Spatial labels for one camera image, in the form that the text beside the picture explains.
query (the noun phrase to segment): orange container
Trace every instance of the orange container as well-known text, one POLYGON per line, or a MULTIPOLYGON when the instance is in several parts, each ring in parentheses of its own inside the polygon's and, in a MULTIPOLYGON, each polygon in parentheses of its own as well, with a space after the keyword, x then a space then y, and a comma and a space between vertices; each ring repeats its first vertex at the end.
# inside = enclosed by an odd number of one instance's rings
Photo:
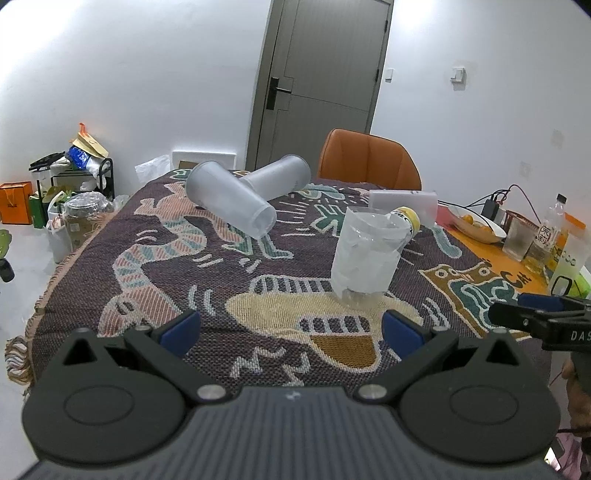
POLYGON ((2 223, 31 225, 29 196, 33 194, 30 181, 3 183, 0 185, 0 216, 2 223))

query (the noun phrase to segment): blue gripper pad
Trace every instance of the blue gripper pad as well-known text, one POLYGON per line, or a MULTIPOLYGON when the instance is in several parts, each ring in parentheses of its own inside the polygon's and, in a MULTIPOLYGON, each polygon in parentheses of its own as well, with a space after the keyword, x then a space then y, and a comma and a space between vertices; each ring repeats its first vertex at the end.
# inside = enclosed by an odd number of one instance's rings
POLYGON ((395 310, 387 310, 382 316, 382 336, 388 346, 404 359, 430 340, 423 327, 407 319, 395 310))
POLYGON ((199 340, 201 317, 191 310, 176 317, 152 333, 152 338, 175 356, 181 358, 199 340))
POLYGON ((564 310, 560 297, 536 295, 535 293, 522 293, 517 298, 517 305, 529 309, 544 310, 545 312, 562 312, 564 310))

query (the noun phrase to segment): fruit bowl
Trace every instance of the fruit bowl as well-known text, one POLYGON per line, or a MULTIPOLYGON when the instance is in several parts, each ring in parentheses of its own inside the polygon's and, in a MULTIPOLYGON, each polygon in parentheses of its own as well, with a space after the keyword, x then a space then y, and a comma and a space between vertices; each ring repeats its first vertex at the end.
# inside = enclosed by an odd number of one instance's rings
POLYGON ((455 205, 446 205, 446 207, 452 214, 453 224, 456 226, 456 228, 480 243, 494 244, 505 239, 507 236, 505 231, 500 226, 488 218, 484 218, 483 216, 471 212, 468 209, 456 207, 455 205), (492 231, 488 228, 481 228, 465 221, 462 218, 465 215, 472 216, 475 222, 487 224, 492 229, 492 231))

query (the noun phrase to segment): chair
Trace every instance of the chair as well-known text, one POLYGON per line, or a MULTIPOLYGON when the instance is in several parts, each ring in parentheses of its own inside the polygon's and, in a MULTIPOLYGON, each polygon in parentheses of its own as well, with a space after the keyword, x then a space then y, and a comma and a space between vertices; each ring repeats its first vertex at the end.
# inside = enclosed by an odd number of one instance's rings
POLYGON ((401 144, 340 128, 326 138, 318 177, 367 181, 391 190, 421 190, 418 170, 401 144))

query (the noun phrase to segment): door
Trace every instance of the door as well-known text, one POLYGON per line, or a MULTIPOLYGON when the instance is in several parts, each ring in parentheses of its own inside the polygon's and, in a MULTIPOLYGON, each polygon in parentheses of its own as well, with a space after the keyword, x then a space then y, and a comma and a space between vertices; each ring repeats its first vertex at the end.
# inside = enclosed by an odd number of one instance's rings
POLYGON ((320 150, 333 128, 369 131, 390 2, 284 0, 270 74, 265 79, 260 130, 258 135, 251 130, 250 141, 256 142, 255 168, 296 154, 315 173, 320 150))

